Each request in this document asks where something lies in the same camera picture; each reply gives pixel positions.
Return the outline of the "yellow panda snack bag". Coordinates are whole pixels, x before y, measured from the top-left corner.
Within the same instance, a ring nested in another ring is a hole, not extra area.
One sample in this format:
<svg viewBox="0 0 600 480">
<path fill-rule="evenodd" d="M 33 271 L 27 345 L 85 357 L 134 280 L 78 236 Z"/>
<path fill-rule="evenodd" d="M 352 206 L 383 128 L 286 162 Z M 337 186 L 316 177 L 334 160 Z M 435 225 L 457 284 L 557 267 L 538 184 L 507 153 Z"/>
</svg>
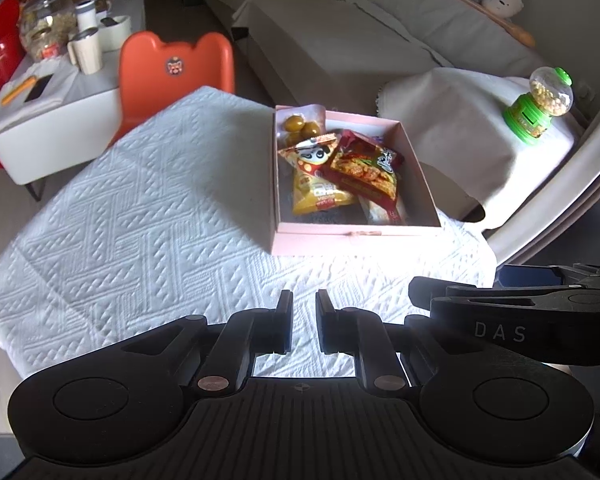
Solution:
<svg viewBox="0 0 600 480">
<path fill-rule="evenodd" d="M 339 139 L 338 133 L 325 133 L 278 151 L 279 156 L 294 168 L 292 213 L 295 216 L 351 206 L 358 202 L 354 194 L 323 176 L 323 166 L 334 154 Z"/>
</svg>

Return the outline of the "red spicy chicken snack bag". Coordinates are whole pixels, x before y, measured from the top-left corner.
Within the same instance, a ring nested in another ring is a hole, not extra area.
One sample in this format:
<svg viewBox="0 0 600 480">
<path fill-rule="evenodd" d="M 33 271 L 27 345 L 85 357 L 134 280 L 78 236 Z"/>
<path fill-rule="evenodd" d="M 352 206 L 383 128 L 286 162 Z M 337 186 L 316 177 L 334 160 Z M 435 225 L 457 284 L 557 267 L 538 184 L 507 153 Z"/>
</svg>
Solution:
<svg viewBox="0 0 600 480">
<path fill-rule="evenodd" d="M 398 169 L 404 157 L 368 136 L 342 129 L 334 154 L 323 166 L 323 176 L 346 191 L 386 209 L 398 198 Z"/>
</svg>

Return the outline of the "rice cracker snack pack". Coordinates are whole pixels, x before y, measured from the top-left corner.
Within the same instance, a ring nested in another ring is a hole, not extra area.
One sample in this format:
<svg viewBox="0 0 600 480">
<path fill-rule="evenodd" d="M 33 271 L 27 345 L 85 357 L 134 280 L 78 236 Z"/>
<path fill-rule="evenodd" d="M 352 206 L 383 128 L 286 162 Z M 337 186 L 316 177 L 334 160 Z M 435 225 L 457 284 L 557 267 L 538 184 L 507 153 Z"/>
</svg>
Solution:
<svg viewBox="0 0 600 480">
<path fill-rule="evenodd" d="M 360 197 L 358 202 L 368 224 L 373 226 L 405 226 L 407 224 L 408 214 L 401 197 L 398 197 L 396 204 L 389 209 L 364 197 Z"/>
</svg>

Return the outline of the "pink cardboard box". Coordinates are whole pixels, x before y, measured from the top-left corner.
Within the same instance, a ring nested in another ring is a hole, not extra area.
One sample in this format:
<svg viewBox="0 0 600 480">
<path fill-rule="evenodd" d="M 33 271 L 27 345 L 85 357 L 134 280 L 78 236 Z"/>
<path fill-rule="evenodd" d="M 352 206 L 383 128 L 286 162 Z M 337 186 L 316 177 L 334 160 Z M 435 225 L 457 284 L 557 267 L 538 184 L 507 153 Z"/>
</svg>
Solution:
<svg viewBox="0 0 600 480">
<path fill-rule="evenodd" d="M 441 231 L 404 128 L 324 106 L 279 106 L 272 141 L 278 256 L 393 256 Z"/>
</svg>

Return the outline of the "white textured tablecloth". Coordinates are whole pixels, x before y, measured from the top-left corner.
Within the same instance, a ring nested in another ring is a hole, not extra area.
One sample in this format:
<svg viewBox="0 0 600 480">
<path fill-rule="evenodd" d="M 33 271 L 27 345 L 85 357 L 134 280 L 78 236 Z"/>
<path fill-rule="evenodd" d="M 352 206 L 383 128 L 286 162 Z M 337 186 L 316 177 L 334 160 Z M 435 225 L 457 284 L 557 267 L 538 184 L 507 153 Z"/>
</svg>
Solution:
<svg viewBox="0 0 600 480">
<path fill-rule="evenodd" d="M 0 348 L 21 376 L 190 314 L 222 323 L 294 295 L 288 356 L 260 376 L 349 376 L 321 352 L 314 296 L 401 322 L 416 276 L 488 286 L 496 261 L 460 222 L 386 249 L 312 238 L 295 256 L 271 243 L 269 108 L 202 88 L 128 133 L 38 212 L 0 255 Z"/>
</svg>

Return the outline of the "yellow plums clear pack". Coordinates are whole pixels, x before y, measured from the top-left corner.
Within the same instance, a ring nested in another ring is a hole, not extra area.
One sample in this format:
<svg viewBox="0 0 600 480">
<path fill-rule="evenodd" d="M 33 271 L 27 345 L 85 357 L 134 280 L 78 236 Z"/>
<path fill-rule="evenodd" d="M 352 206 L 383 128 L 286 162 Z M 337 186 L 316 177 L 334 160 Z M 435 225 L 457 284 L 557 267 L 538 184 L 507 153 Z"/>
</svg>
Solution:
<svg viewBox="0 0 600 480">
<path fill-rule="evenodd" d="M 278 148 L 290 148 L 326 132 L 326 108 L 318 104 L 277 107 L 274 129 Z"/>
</svg>

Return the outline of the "green gumball machine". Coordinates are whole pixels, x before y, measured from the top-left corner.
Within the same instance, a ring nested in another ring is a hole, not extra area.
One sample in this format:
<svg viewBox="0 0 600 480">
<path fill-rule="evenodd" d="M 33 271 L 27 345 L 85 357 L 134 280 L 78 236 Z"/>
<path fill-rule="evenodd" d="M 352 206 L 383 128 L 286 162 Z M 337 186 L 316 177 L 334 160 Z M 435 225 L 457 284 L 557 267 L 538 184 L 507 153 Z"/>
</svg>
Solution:
<svg viewBox="0 0 600 480">
<path fill-rule="evenodd" d="M 564 116 L 573 104 L 572 80 L 561 67 L 543 66 L 529 78 L 529 91 L 503 112 L 508 128 L 522 142 L 535 144 L 554 117 Z"/>
</svg>

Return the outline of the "beige cloth covered side table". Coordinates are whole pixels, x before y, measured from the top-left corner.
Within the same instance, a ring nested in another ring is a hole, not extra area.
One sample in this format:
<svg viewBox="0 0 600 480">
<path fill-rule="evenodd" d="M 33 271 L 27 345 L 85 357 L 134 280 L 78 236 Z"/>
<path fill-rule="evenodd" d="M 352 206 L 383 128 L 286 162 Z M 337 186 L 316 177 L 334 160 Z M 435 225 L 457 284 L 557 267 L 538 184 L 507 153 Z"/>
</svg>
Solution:
<svg viewBox="0 0 600 480">
<path fill-rule="evenodd" d="M 583 133 L 566 115 L 535 144 L 521 141 L 503 112 L 527 88 L 524 78 L 435 68 L 386 84 L 377 111 L 403 125 L 437 207 L 494 230 L 554 174 Z"/>
</svg>

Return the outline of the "orange plastic child chair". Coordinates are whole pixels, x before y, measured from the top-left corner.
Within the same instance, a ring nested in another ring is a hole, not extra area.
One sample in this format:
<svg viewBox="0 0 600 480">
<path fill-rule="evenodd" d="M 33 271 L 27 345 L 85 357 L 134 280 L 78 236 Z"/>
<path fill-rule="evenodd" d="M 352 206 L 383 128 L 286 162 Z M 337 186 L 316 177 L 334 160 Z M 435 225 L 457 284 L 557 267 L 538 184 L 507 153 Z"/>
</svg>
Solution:
<svg viewBox="0 0 600 480">
<path fill-rule="evenodd" d="M 204 86 L 235 91 L 233 48 L 224 35 L 208 32 L 193 44 L 164 42 L 148 30 L 129 36 L 120 54 L 121 124 L 111 141 Z"/>
</svg>

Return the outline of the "white low coffee table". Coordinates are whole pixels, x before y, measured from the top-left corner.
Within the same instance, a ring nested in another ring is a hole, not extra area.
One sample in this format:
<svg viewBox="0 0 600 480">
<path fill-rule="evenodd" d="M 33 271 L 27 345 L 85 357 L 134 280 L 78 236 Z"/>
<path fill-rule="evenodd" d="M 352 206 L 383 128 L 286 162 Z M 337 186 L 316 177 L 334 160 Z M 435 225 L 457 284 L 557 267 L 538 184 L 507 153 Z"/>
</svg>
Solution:
<svg viewBox="0 0 600 480">
<path fill-rule="evenodd" d="M 85 75 L 66 56 L 56 67 L 74 73 L 64 102 L 30 117 L 17 118 L 25 94 L 0 102 L 0 163 L 18 185 L 89 162 L 102 154 L 121 125 L 118 50 L 102 55 L 104 67 Z"/>
</svg>

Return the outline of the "grey sofa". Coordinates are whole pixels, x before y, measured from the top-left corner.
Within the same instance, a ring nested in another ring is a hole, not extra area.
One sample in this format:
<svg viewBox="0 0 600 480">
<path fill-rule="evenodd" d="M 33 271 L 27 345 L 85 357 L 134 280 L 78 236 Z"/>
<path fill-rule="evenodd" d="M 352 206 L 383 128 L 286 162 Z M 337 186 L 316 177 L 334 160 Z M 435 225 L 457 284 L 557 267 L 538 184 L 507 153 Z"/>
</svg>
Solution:
<svg viewBox="0 0 600 480">
<path fill-rule="evenodd" d="M 369 113 L 395 79 L 455 67 L 525 77 L 563 67 L 600 109 L 600 0 L 524 0 L 523 46 L 460 0 L 206 0 L 280 104 Z"/>
</svg>

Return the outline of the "black phone on table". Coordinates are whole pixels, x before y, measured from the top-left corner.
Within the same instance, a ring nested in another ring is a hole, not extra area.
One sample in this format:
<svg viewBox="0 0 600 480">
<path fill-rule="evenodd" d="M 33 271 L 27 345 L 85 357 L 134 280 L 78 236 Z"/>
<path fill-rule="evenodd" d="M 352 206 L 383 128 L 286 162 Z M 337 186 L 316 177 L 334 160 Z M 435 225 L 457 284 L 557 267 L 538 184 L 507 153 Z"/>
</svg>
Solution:
<svg viewBox="0 0 600 480">
<path fill-rule="evenodd" d="M 45 88 L 50 83 L 50 80 L 52 78 L 53 78 L 52 74 L 48 74 L 46 76 L 38 78 L 36 83 L 33 85 L 31 91 L 28 93 L 24 102 L 26 102 L 26 103 L 33 102 L 33 101 L 37 100 L 40 96 L 42 96 L 42 93 L 44 92 Z"/>
</svg>

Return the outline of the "white cup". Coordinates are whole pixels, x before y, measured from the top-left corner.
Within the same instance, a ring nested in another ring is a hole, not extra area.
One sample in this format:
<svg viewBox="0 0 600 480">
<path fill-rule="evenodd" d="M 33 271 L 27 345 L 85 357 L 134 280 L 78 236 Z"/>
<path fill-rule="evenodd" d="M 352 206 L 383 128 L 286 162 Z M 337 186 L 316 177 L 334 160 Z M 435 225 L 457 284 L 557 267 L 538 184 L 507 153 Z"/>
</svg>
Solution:
<svg viewBox="0 0 600 480">
<path fill-rule="evenodd" d="M 85 75 L 96 74 L 104 67 L 98 34 L 97 27 L 87 28 L 75 34 L 67 44 L 71 64 Z"/>
</svg>

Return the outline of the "glass snack jar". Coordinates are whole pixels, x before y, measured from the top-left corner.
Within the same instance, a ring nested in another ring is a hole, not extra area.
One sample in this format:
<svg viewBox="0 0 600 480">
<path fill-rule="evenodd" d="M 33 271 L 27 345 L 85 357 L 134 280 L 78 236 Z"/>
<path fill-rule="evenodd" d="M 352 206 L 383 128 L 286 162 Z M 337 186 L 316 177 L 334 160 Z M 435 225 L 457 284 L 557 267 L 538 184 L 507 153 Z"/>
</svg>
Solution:
<svg viewBox="0 0 600 480">
<path fill-rule="evenodd" d="M 30 0 L 19 18 L 19 39 L 34 62 L 57 58 L 76 28 L 72 0 Z"/>
</svg>

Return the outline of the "red kettle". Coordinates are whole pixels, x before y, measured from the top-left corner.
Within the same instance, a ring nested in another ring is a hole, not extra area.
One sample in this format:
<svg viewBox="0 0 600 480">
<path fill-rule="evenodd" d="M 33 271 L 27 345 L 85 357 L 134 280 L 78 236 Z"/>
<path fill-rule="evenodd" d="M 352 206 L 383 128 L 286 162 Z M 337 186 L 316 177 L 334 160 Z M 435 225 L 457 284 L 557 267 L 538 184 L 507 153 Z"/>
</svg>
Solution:
<svg viewBox="0 0 600 480">
<path fill-rule="evenodd" d="M 26 55 L 19 39 L 19 0 L 0 3 L 0 89 L 12 78 Z"/>
</svg>

